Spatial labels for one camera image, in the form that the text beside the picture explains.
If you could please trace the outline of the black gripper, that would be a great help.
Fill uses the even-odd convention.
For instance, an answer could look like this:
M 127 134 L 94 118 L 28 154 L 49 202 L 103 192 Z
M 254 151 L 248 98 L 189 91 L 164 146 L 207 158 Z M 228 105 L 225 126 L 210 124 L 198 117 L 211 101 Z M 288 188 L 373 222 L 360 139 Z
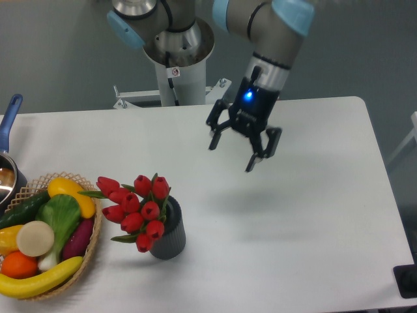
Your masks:
M 258 162 L 273 157 L 282 129 L 267 126 L 267 123 L 279 95 L 279 91 L 269 91 L 253 85 L 248 78 L 243 78 L 231 107 L 224 99 L 218 99 L 207 117 L 206 125 L 210 127 L 212 136 L 208 149 L 215 150 L 222 132 L 231 126 L 233 130 L 249 138 L 252 145 L 253 154 L 245 172 L 251 172 Z M 222 112 L 228 109 L 230 120 L 219 123 Z M 263 132 L 268 138 L 265 148 L 263 148 L 261 138 Z

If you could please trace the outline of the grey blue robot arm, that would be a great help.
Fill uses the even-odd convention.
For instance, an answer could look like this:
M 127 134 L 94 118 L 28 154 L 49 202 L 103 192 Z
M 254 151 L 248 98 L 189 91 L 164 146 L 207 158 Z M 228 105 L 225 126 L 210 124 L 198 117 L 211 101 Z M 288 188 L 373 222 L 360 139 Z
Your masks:
M 281 129 L 270 126 L 268 118 L 314 15 L 309 1 L 213 3 L 215 23 L 248 39 L 254 51 L 234 101 L 217 100 L 207 117 L 210 149 L 232 128 L 251 143 L 248 171 L 274 155 Z M 194 1 L 114 1 L 107 21 L 121 41 L 142 49 L 154 63 L 163 106 L 205 102 L 206 60 L 214 48 L 214 33 L 196 16 Z

